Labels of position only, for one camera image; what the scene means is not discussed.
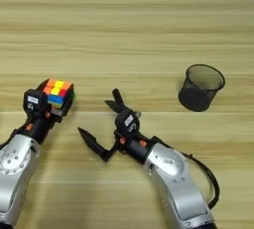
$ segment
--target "red cube face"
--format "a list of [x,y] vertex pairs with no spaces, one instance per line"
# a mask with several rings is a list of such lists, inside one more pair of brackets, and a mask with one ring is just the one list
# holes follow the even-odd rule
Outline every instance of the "red cube face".
[[60,96],[60,97],[65,97],[66,94],[67,94],[67,91],[66,91],[66,90],[61,90],[59,96]]

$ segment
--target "rubik's cube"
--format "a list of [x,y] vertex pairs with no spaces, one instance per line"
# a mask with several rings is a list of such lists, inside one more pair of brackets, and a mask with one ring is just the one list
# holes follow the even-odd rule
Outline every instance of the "rubik's cube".
[[48,94],[49,104],[52,104],[56,109],[61,109],[70,88],[70,82],[49,79],[44,88],[44,92]]

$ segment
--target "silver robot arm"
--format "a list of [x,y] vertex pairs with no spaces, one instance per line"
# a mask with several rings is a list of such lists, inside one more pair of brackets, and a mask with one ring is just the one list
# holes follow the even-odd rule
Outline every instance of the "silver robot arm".
[[180,152],[158,143],[144,168],[161,193],[172,228],[216,228],[211,212],[191,178],[187,159]]
[[16,225],[27,185],[38,167],[39,157],[40,145],[23,135],[15,135],[0,150],[0,223]]

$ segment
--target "wooden table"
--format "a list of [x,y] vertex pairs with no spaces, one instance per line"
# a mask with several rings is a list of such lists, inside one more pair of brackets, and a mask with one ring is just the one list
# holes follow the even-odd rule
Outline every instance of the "wooden table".
[[[166,229],[154,187],[132,159],[106,165],[77,126],[108,148],[122,90],[142,131],[194,153],[216,174],[220,229],[253,229],[254,0],[0,0],[0,134],[25,120],[23,93],[48,77],[75,84],[72,112],[43,145],[17,229]],[[207,63],[226,77],[203,113],[178,101],[185,71]],[[210,189],[192,173],[204,196]]]

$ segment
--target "black mesh cup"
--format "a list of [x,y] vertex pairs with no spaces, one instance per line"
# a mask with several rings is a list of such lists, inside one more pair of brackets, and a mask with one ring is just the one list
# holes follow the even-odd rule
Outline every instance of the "black mesh cup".
[[187,77],[179,93],[179,100],[187,109],[202,112],[209,108],[215,94],[224,85],[225,78],[216,68],[195,64],[187,69]]

